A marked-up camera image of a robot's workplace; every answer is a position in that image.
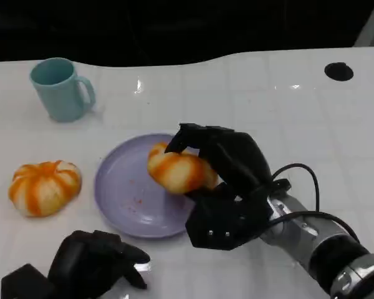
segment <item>pumpkin-shaped bread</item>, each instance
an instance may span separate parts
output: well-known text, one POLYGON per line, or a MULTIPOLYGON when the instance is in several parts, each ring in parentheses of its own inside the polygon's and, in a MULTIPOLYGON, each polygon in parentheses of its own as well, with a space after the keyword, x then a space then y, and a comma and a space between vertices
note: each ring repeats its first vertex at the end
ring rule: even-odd
POLYGON ((148 173, 167 191, 184 194, 201 187, 213 189, 218 174, 209 163, 189 151, 165 153, 167 144, 158 143, 148 155, 148 173))
POLYGON ((14 173, 8 196, 25 216, 44 217, 78 195, 81 185, 80 171, 72 163, 27 164, 14 173))

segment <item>mug handle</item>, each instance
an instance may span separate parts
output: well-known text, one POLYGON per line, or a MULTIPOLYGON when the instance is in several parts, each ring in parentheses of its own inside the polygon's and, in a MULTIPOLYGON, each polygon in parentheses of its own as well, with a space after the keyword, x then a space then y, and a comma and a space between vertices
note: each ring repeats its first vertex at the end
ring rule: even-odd
POLYGON ((93 85, 88 78, 85 78, 83 76, 76 77, 76 81, 85 85, 87 89, 87 94, 89 95, 90 101, 88 103, 85 103, 85 110, 90 110, 95 104, 95 92, 93 85))

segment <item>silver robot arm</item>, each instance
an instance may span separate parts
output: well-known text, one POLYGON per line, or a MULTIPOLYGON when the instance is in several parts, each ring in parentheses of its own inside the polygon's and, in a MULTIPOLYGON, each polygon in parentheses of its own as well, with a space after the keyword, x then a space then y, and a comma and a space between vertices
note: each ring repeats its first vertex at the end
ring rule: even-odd
MULTIPOLYGON (((306 208, 286 192, 268 200, 271 220, 306 208)), ((331 299, 374 299, 374 254, 328 219, 300 217, 261 235, 285 250, 331 299)))

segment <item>white table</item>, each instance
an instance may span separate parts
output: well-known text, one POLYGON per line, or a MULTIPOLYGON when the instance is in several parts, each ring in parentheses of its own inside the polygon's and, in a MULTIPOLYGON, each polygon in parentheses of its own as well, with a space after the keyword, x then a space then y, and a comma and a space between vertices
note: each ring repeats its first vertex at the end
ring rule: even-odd
MULTIPOLYGON (((29 83, 35 63, 0 63, 0 278, 25 263, 47 274, 74 230, 113 232, 93 199, 102 158, 133 136, 174 133, 180 121, 250 133, 273 171, 291 162, 313 167, 322 210, 350 223, 374 251, 374 48, 245 53, 174 67, 77 64, 95 86, 97 106, 69 124, 47 117, 29 83), (355 72, 348 82, 324 74, 340 61, 355 72), (80 196, 53 217, 23 218, 7 198, 14 170, 57 159, 81 169, 80 196)), ((292 170, 288 177, 292 195, 313 209, 310 176, 292 170)), ((150 291, 123 283, 108 298, 327 298, 285 253, 261 240, 218 252, 193 248, 186 235, 122 238, 151 255, 151 271, 144 272, 150 291)))

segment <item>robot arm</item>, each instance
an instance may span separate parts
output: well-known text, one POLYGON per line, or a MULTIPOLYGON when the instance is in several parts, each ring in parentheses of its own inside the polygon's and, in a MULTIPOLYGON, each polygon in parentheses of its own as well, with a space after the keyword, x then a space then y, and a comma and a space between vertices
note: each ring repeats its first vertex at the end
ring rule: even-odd
POLYGON ((231 250, 260 237, 298 261, 331 298, 374 298, 374 254, 339 218, 306 211, 288 195, 287 180, 273 181, 248 134, 181 124, 166 152, 187 146, 224 180, 215 190, 187 194, 196 203, 186 223, 193 246, 231 250))

